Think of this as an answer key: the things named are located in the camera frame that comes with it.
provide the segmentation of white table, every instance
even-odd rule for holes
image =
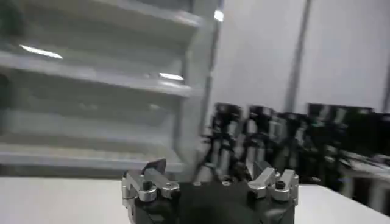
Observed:
[[[113,180],[0,178],[2,224],[129,224]],[[390,224],[390,218],[320,186],[300,186],[296,224]]]

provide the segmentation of screw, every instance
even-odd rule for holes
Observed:
[[[150,181],[145,181],[145,182],[142,183],[142,189],[144,191],[150,190],[152,188],[152,186],[153,186],[153,183],[150,182]]]
[[[286,187],[286,184],[283,181],[277,181],[275,187],[278,190],[283,190]]]

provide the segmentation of white wall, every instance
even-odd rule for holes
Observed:
[[[282,110],[305,0],[226,0],[209,114],[216,102]]]
[[[307,102],[381,110],[390,62],[390,1],[314,0],[296,111]]]

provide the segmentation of shelf unit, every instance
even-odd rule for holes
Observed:
[[[49,10],[189,43],[202,18],[181,10],[166,10],[131,0],[22,0]]]
[[[21,42],[0,50],[0,71],[13,88],[10,95],[0,96],[0,164],[140,170],[151,160],[166,158],[168,172],[181,172],[184,163],[194,162],[218,0],[194,0],[191,13],[134,0],[15,3],[30,27]],[[94,44],[103,48],[94,49]],[[21,45],[58,50],[63,60],[23,52]],[[148,69],[184,80],[146,77]],[[30,91],[35,94],[25,97]],[[4,106],[2,96],[19,101]],[[119,110],[129,110],[123,121]],[[25,120],[20,114],[34,116],[23,116],[31,119]],[[100,121],[104,116],[110,117]],[[61,141],[79,138],[81,146],[26,140],[39,135]],[[117,149],[110,145],[116,141],[122,145]]]
[[[183,164],[173,150],[159,149],[145,153],[109,152],[95,149],[0,144],[0,164],[80,167],[108,170],[141,170],[149,161],[167,159],[167,172],[183,171]]]
[[[61,62],[46,61],[40,58],[16,55],[4,51],[0,51],[0,66],[7,69],[37,72],[51,76],[180,97],[189,97],[193,92],[191,87],[174,82],[124,76],[109,71],[100,71],[93,67],[67,65]]]

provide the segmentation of shelf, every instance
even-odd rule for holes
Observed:
[[[192,88],[186,85],[157,79],[129,77],[109,71],[101,71],[93,67],[67,65],[62,62],[21,56],[4,51],[0,52],[0,66],[9,69],[42,73],[53,77],[76,79],[180,97],[189,97],[193,93]]]
[[[19,166],[79,167],[108,170],[141,170],[150,161],[167,159],[167,172],[181,172],[183,164],[173,150],[143,153],[37,145],[0,144],[0,164]]]
[[[131,0],[22,0],[28,6],[58,10],[125,29],[189,43],[202,18]]]

